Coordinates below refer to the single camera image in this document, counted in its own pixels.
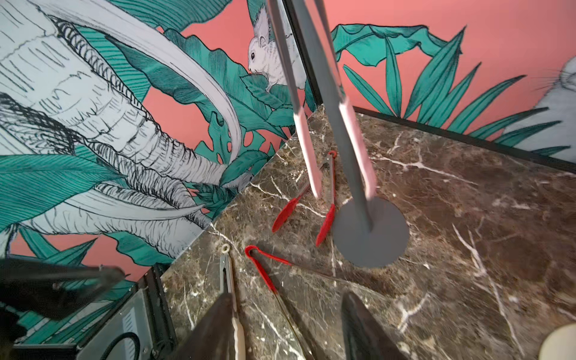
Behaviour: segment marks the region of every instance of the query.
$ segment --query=rabbit illustration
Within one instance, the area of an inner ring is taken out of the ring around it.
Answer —
[[[515,147],[533,151],[545,147],[571,146],[552,156],[576,162],[576,57],[570,59],[564,65],[552,88],[540,99],[535,107],[548,107],[548,110],[508,126],[504,133],[526,126],[560,120],[561,123],[524,139]]]
[[[296,86],[299,89],[303,89],[306,83],[306,72],[286,17],[284,5],[281,2],[280,10]],[[268,79],[266,92],[269,92],[273,85],[287,85],[276,41],[270,40],[270,24],[265,7],[262,7],[258,12],[256,24],[254,25],[254,38],[252,38],[248,46],[248,70],[253,74],[266,76]]]

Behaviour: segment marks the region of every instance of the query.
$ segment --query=cream round object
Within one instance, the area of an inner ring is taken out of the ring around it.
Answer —
[[[539,360],[576,359],[576,323],[554,330],[540,347]]]

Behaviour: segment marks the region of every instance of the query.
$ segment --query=black cable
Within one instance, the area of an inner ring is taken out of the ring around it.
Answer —
[[[134,342],[134,360],[138,360],[138,358],[140,357],[140,338],[138,337],[138,335],[136,335],[133,332],[125,332],[123,334],[118,335],[116,338],[114,338],[114,340],[112,340],[110,345],[108,345],[108,347],[106,348],[106,350],[102,354],[102,357],[100,358],[100,360],[106,360],[108,358],[108,356],[110,355],[110,353],[112,352],[112,349],[121,340],[124,340],[126,338],[130,338]]]

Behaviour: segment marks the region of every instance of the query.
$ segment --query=gray round base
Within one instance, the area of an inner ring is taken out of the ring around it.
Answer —
[[[390,201],[368,202],[372,231],[360,229],[354,200],[336,213],[332,225],[334,244],[344,258],[360,267],[383,267],[396,261],[408,245],[410,233],[404,215]]]

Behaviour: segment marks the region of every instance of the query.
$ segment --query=marble countertop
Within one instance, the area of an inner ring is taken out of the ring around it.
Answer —
[[[179,339],[218,296],[219,250],[229,243],[247,357],[301,358],[274,296],[244,255],[255,244],[301,267],[261,260],[317,359],[345,358],[340,301],[347,290],[360,296],[407,358],[536,359],[553,329],[576,321],[576,176],[358,119],[378,195],[408,222],[405,254],[367,269],[346,261],[331,236],[316,248],[329,201],[310,193],[272,234],[274,219],[306,176],[293,138],[163,275]],[[320,162],[335,147],[322,109],[310,130]],[[336,177],[338,205],[350,199],[339,158]],[[328,177],[324,189],[329,194]]]

